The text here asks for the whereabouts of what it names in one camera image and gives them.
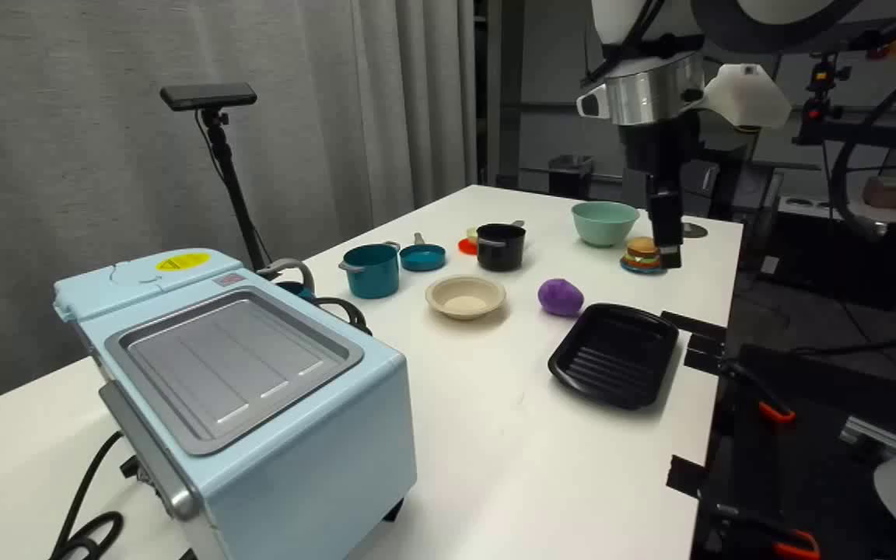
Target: gray curtain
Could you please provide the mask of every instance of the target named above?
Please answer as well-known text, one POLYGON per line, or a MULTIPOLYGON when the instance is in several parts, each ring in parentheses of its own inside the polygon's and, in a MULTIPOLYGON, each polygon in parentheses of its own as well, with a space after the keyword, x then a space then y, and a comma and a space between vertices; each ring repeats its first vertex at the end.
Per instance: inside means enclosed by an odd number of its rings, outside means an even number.
POLYGON ((310 256, 473 178, 473 0, 0 0, 0 393, 80 345, 52 281, 247 256, 161 84, 249 82, 230 143, 272 256, 310 256))

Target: toaster oven handle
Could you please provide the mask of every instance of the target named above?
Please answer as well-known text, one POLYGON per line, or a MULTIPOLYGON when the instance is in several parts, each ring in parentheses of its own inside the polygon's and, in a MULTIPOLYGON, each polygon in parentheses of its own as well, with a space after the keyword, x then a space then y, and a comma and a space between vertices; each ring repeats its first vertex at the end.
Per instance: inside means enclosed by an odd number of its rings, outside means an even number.
POLYGON ((200 509, 196 493, 179 477, 179 470, 167 463, 161 444, 148 435, 148 428, 141 422, 138 411, 132 408, 129 394, 115 386, 107 382, 100 389, 100 399, 107 400, 108 415, 129 435, 132 447, 138 451, 144 482, 155 488, 161 499, 167 517, 174 521, 190 521, 200 509))

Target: white table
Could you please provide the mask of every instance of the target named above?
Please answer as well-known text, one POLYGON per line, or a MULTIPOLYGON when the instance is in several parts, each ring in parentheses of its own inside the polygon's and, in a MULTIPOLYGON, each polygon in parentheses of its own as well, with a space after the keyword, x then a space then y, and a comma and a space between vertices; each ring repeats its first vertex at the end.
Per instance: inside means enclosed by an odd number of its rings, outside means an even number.
MULTIPOLYGON (((686 246, 680 270, 632 277, 614 249, 575 244, 571 205, 468 188, 307 260, 321 295, 350 295, 336 264, 358 244, 411 244, 421 231, 452 249, 446 270, 400 275, 393 300, 358 303, 373 334, 409 355, 421 480, 398 523, 379 525, 356 558, 688 558, 696 500, 665 488, 665 473, 673 453, 705 460, 720 382, 679 367, 652 411, 571 394, 547 359, 573 323, 541 314, 534 290, 566 277, 589 303, 729 323, 742 228, 696 219, 711 236, 686 246), (478 275, 476 257, 455 251, 465 231, 518 219, 528 231, 526 267, 494 275, 507 314, 478 323, 434 314, 426 287, 478 275)), ((0 558, 48 558, 89 453, 115 428, 100 382, 79 361, 0 399, 0 558)), ((179 558, 187 551, 179 525, 146 485, 115 470, 129 453, 120 441, 107 460, 80 521, 115 508, 129 529, 112 558, 179 558)))

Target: green bowl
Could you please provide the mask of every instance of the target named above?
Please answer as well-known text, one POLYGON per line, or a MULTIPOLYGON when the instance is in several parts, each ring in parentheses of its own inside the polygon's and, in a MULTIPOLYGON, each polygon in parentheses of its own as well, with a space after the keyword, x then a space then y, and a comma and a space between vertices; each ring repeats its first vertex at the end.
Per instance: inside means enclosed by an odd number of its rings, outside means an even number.
POLYGON ((608 249, 624 244, 628 231, 637 222, 637 208, 621 201, 579 201, 573 205, 573 222, 585 246, 608 249))

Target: light blue toaster oven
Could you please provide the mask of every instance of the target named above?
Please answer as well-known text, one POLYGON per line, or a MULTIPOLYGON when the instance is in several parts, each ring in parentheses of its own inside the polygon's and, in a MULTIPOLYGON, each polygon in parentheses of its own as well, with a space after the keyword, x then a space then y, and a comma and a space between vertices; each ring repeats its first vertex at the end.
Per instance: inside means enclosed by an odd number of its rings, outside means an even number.
POLYGON ((418 480, 404 355, 211 249, 56 283, 200 560, 336 560, 418 480))

